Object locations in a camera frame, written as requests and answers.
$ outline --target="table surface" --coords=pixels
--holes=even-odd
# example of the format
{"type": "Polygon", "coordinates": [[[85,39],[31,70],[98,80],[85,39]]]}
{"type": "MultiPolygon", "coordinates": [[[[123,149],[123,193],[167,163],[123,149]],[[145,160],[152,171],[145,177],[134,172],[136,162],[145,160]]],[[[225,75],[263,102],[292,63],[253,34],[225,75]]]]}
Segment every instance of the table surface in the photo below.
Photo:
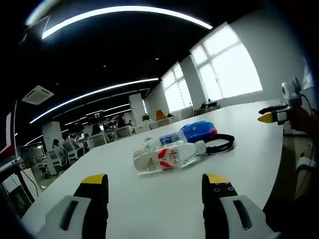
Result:
{"type": "Polygon", "coordinates": [[[258,111],[279,101],[229,106],[178,121],[92,149],[57,178],[31,205],[22,221],[31,233],[44,225],[45,215],[64,196],[73,195],[87,176],[109,177],[109,239],[205,238],[202,217],[203,173],[229,179],[238,194],[261,209],[275,183],[283,144],[282,126],[257,121],[258,111]],[[219,133],[235,137],[228,152],[206,156],[180,170],[138,176],[133,152],[147,137],[160,137],[187,123],[208,120],[219,133]]]}

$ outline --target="potted plant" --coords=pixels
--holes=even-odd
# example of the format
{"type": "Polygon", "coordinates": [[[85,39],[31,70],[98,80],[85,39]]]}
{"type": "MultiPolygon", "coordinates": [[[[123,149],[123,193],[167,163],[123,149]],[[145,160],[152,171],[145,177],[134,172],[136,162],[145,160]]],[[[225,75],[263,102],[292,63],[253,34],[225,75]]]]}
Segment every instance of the potted plant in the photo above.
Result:
{"type": "Polygon", "coordinates": [[[142,115],[142,121],[150,121],[151,117],[149,114],[142,115]]]}

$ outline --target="office desk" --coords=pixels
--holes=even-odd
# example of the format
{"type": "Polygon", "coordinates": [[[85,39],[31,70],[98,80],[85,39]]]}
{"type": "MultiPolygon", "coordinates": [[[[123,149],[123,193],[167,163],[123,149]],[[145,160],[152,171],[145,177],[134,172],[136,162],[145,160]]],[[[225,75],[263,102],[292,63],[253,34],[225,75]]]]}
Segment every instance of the office desk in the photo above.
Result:
{"type": "Polygon", "coordinates": [[[276,180],[283,127],[257,121],[258,111],[279,101],[225,107],[93,148],[57,178],[31,205],[22,221],[35,233],[46,213],[65,195],[73,195],[87,176],[109,177],[109,239],[205,238],[201,178],[214,173],[229,179],[238,194],[261,209],[276,180]],[[138,176],[133,152],[146,137],[159,137],[199,120],[212,121],[219,133],[235,136],[234,149],[181,170],[138,176]]]}

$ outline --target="black ceiling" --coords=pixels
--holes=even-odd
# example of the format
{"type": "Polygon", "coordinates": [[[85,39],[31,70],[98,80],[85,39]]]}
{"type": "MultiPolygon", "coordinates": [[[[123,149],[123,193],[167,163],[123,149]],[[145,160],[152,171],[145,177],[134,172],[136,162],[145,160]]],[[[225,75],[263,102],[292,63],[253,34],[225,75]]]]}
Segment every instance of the black ceiling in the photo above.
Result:
{"type": "MultiPolygon", "coordinates": [[[[11,22],[13,30],[9,31],[10,47],[13,47],[12,42],[17,43],[19,39],[18,30],[22,32],[22,20],[36,6],[32,1],[27,2],[23,3],[21,14],[11,22]]],[[[147,5],[170,9],[191,15],[213,27],[225,21],[232,22],[257,8],[255,1],[243,3],[235,0],[62,0],[52,10],[47,29],[80,13],[117,5],[147,5]]],[[[15,91],[9,97],[6,96],[7,102],[21,100],[36,85],[41,85],[55,94],[39,106],[18,102],[18,144],[24,144],[39,136],[41,126],[57,115],[60,116],[54,120],[65,124],[93,111],[127,104],[129,94],[97,101],[62,114],[107,96],[152,88],[158,82],[98,93],[61,107],[35,123],[28,124],[51,107],[90,91],[124,82],[160,78],[208,33],[209,30],[206,28],[171,16],[145,12],[118,12],[91,17],[52,34],[28,52],[27,56],[24,55],[24,58],[9,61],[8,69],[12,69],[11,75],[17,80],[8,82],[9,89],[15,91]]],[[[142,96],[145,96],[146,92],[147,90],[141,91],[142,96]]]]}

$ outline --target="white bottle cap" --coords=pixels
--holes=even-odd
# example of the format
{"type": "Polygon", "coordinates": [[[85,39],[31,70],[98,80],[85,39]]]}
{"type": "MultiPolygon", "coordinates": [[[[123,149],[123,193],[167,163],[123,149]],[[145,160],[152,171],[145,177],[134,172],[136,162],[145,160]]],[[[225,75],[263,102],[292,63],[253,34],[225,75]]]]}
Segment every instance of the white bottle cap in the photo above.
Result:
{"type": "Polygon", "coordinates": [[[196,152],[198,154],[204,154],[206,153],[206,144],[203,140],[197,141],[195,143],[196,152]]]}

